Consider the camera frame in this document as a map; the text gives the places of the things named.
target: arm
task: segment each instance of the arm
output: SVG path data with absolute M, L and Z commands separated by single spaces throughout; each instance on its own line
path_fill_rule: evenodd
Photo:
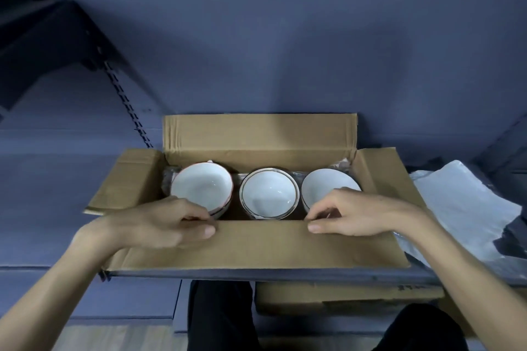
M 102 264 L 128 247 L 175 247 L 211 237 L 212 225 L 188 228 L 181 219 L 210 219 L 184 199 L 167 199 L 103 216 L 82 227 L 50 270 L 0 319 L 5 351 L 51 350 Z
M 332 209 L 341 216 L 314 220 Z M 403 234 L 425 256 L 487 349 L 527 349 L 527 303 L 421 208 L 342 188 L 313 205 L 306 219 L 313 233 Z

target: black pants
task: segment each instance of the black pants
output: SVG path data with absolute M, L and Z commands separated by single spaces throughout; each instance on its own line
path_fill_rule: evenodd
M 253 290 L 246 281 L 193 281 L 188 351 L 260 350 L 253 324 Z M 428 304 L 411 304 L 395 318 L 375 351 L 468 351 L 461 328 Z

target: person's right arm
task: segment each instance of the person's right arm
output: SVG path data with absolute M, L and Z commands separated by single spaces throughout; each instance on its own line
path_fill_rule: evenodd
M 332 209 L 338 210 L 341 217 L 315 220 Z M 425 256 L 489 351 L 527 350 L 527 302 L 421 208 L 342 188 L 314 204 L 306 220 L 312 233 L 401 233 Z

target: floor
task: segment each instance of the floor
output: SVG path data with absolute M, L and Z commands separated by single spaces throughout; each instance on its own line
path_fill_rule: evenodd
M 264 349 L 370 351 L 380 337 L 359 335 L 266 337 Z M 53 351 L 185 351 L 187 336 L 171 326 L 68 326 Z

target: ceramic bowl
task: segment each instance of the ceramic bowl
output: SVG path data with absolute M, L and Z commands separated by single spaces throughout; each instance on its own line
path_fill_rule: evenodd
M 299 200 L 296 181 L 276 168 L 251 172 L 240 186 L 241 206 L 254 219 L 284 219 L 295 210 Z
M 170 194 L 207 208 L 218 219 L 229 208 L 233 188 L 232 177 L 225 168 L 214 162 L 199 162 L 175 177 Z
M 333 189 L 349 187 L 360 190 L 351 176 L 336 169 L 323 168 L 310 172 L 302 182 L 302 204 L 306 212 L 319 200 L 322 200 Z

